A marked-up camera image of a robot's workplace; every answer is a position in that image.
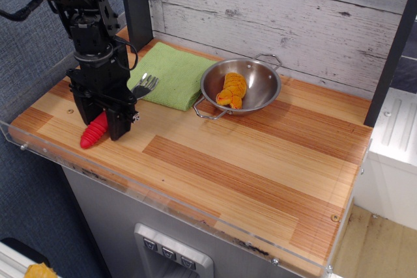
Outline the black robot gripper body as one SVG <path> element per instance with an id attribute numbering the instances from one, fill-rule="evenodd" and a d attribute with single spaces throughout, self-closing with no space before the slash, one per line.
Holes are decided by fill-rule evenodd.
<path id="1" fill-rule="evenodd" d="M 75 52 L 79 69 L 68 70 L 71 91 L 98 94 L 104 97 L 104 109 L 116 112 L 135 111 L 136 99 L 127 87 L 130 69 L 126 46 L 115 43 L 95 55 Z"/>

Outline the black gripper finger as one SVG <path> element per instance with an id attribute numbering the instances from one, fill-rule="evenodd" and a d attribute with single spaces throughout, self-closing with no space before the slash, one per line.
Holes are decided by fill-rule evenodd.
<path id="1" fill-rule="evenodd" d="M 84 93 L 78 90 L 73 91 L 74 101 L 77 109 L 86 125 L 89 125 L 105 106 L 104 97 L 98 94 Z"/>
<path id="2" fill-rule="evenodd" d="M 106 111 L 106 118 L 108 122 L 108 132 L 112 141 L 117 141 L 125 133 L 131 129 L 131 124 L 137 122 L 140 117 L 137 111 L 133 111 L 124 115 L 114 110 L 108 109 Z"/>

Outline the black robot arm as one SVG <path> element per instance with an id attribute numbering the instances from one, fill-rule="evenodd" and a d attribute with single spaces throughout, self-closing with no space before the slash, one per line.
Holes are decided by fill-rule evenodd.
<path id="1" fill-rule="evenodd" d="M 74 43 L 78 69 L 69 69 L 70 90 L 86 124 L 105 113 L 109 135 L 116 141 L 130 131 L 138 118 L 136 97 L 127 86 L 131 68 L 129 43 L 118 37 L 118 15 L 108 0 L 32 0 L 9 14 L 9 20 L 23 21 L 42 2 L 47 1 Z"/>

